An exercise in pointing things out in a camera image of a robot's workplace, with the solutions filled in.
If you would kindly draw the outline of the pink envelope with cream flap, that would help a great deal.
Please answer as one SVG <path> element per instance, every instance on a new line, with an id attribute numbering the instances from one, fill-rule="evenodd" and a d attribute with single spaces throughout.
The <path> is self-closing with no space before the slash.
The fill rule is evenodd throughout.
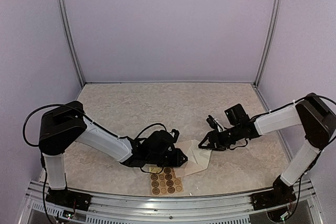
<path id="1" fill-rule="evenodd" d="M 200 141 L 198 140 L 188 140 L 175 144 L 175 147 L 180 148 L 188 157 L 188 161 L 185 164 L 174 168 L 177 177 L 195 174 L 208 168 L 212 151 L 199 148 L 199 143 Z"/>

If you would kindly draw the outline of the brown seal sticker sheet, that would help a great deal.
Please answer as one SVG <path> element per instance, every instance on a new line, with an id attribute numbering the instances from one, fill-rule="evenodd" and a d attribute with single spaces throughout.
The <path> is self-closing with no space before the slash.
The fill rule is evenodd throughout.
<path id="1" fill-rule="evenodd" d="M 150 167 L 151 194 L 154 196 L 173 196 L 184 191 L 182 180 L 176 177 L 171 167 Z"/>

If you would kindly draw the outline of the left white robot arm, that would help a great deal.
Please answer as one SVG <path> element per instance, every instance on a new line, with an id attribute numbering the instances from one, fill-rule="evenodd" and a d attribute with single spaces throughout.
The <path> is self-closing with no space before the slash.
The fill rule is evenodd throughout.
<path id="1" fill-rule="evenodd" d="M 41 117 L 37 144 L 28 141 L 26 126 L 37 112 L 46 110 Z M 73 201 L 73 193 L 67 189 L 64 153 L 74 142 L 92 147 L 121 165 L 142 169 L 145 165 L 181 167 L 188 160 L 177 147 L 179 131 L 162 129 L 148 137 L 138 135 L 119 136 L 88 117 L 79 101 L 67 104 L 49 104 L 35 109 L 24 120 L 22 135 L 25 143 L 39 148 L 41 165 L 46 172 L 53 197 L 66 206 Z"/>

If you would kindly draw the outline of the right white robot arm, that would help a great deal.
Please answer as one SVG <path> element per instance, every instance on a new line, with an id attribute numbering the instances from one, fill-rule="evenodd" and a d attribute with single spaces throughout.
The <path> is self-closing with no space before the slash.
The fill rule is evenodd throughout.
<path id="1" fill-rule="evenodd" d="M 335 101 L 315 93 L 293 100 L 274 110 L 250 117 L 238 103 L 225 110 L 231 125 L 223 127 L 208 116 L 212 128 L 198 145 L 200 149 L 235 150 L 240 140 L 249 141 L 272 132 L 279 132 L 284 141 L 293 137 L 301 146 L 292 153 L 290 163 L 279 175 L 278 185 L 269 192 L 273 205 L 281 204 L 289 196 L 289 189 L 317 162 L 324 149 L 335 141 L 335 112 L 330 108 Z"/>

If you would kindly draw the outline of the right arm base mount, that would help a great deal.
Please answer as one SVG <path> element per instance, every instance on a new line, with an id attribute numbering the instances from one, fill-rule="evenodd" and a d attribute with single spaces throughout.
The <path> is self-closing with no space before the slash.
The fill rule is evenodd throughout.
<path id="1" fill-rule="evenodd" d="M 251 195 L 254 211 L 280 206 L 295 200 L 297 200 L 295 193 L 281 195 L 276 194 L 274 190 L 254 193 Z"/>

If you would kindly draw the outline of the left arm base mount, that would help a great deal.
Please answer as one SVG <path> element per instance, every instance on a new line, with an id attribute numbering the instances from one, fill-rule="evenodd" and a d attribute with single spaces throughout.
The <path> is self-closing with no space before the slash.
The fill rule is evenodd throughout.
<path id="1" fill-rule="evenodd" d="M 69 189 L 52 190 L 49 189 L 46 201 L 58 206 L 71 208 L 73 210 L 88 211 L 92 196 Z"/>

